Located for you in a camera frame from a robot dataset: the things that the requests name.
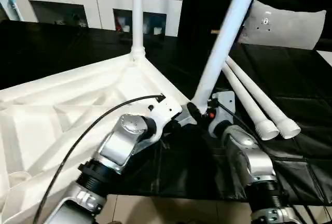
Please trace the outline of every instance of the silver robot arm segment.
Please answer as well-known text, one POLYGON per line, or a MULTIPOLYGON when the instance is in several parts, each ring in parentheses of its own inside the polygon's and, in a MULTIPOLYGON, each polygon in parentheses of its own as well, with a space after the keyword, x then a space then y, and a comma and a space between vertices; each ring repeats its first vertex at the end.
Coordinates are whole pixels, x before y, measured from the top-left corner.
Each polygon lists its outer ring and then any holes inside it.
POLYGON ((301 224, 285 203, 271 159, 254 137, 241 127, 230 125, 223 132, 222 142, 233 181, 240 181, 252 209, 252 224, 301 224))
POLYGON ((165 98, 151 107, 148 116, 120 116, 90 161, 81 164, 80 177, 44 223, 91 224, 106 203, 110 183, 120 176, 131 156, 157 142, 165 125, 182 111, 180 104, 165 98))

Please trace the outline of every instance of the black fabric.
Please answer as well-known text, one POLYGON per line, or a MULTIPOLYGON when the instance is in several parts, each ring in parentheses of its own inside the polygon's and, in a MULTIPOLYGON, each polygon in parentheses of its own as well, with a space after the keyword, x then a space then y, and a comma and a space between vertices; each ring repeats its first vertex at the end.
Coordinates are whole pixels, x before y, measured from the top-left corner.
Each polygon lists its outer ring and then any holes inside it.
MULTIPOLYGON (((131 36, 106 30, 4 21, 0 89, 126 54, 131 36)), ((174 37, 144 36, 147 58, 189 99, 209 53, 174 37)), ((301 127, 292 139, 261 142, 293 203, 332 205, 332 68, 315 51, 234 45, 230 55, 301 127)), ((220 75, 217 88, 231 89, 220 75)), ((253 124, 236 99, 236 114, 253 124)), ((187 125, 135 155, 111 193, 245 201, 225 150, 187 125)))

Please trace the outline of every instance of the cabinet door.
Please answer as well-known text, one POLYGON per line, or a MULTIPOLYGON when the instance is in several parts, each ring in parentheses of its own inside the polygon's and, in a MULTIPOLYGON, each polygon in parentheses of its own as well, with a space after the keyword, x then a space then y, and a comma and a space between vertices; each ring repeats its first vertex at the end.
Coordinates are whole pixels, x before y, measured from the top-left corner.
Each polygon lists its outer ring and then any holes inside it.
MULTIPOLYGON (((131 32, 132 0, 98 0, 103 29, 131 32)), ((177 36, 182 0, 143 0, 143 30, 177 36)))
POLYGON ((16 0, 27 22, 101 28, 96 0, 16 0))

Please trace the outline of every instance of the pillow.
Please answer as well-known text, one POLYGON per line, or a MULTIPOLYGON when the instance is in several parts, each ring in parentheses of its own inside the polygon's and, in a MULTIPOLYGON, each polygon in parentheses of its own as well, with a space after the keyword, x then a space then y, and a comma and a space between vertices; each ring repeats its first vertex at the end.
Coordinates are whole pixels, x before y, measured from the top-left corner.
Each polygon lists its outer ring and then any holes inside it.
POLYGON ((313 49, 318 42, 325 21, 326 10, 295 12, 279 10, 253 1, 239 42, 313 49))

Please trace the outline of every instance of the white plastic pipe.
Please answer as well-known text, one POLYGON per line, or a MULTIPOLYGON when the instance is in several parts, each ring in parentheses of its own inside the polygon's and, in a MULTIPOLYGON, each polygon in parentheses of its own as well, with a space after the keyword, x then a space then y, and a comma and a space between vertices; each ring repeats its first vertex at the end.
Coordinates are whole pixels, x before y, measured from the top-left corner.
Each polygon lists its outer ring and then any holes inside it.
POLYGON ((301 128, 295 121, 289 119, 231 57, 228 57, 226 62, 258 104, 270 116, 284 138, 292 138, 300 133, 301 128))
POLYGON ((243 107, 247 111, 249 117, 255 124, 256 132, 262 140, 269 140, 276 137, 279 134, 278 129, 273 122, 266 118, 261 109, 257 106, 256 102, 241 84, 239 79, 229 68, 227 64, 223 67, 223 72, 231 84, 235 94, 241 101, 243 107))
POLYGON ((144 53, 143 47, 143 0, 133 0, 133 46, 132 52, 144 53))
POLYGON ((196 93, 191 100, 202 114, 208 108, 208 99, 222 71, 229 50, 233 45, 250 3, 251 0, 232 0, 228 8, 196 93))

